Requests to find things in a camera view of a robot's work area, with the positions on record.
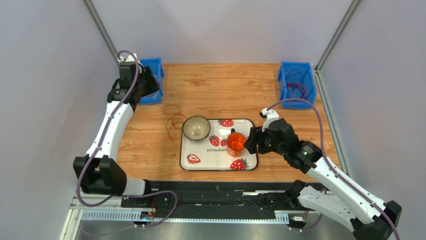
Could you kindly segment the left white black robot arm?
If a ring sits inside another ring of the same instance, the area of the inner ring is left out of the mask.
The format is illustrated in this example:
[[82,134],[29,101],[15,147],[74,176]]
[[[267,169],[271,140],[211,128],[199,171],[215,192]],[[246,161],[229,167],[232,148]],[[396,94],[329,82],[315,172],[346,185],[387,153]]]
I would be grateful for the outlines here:
[[107,94],[106,113],[99,132],[85,156],[77,156],[73,169],[81,177],[85,194],[142,196],[150,194],[148,180],[128,177],[117,163],[125,128],[142,97],[160,90],[149,66],[135,62],[119,65],[119,78]]

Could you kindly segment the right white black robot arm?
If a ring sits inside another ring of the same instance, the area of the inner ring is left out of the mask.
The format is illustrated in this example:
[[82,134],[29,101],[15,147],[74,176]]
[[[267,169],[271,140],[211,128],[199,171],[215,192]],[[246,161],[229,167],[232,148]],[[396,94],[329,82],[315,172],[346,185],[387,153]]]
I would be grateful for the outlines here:
[[357,240],[399,237],[396,227],[402,207],[394,200],[385,202],[361,187],[324,156],[321,148],[300,140],[283,118],[272,121],[267,127],[251,127],[244,146],[251,154],[274,152],[283,156],[291,167],[319,181],[333,193],[329,196],[296,180],[285,192],[293,205],[315,210],[339,222]]

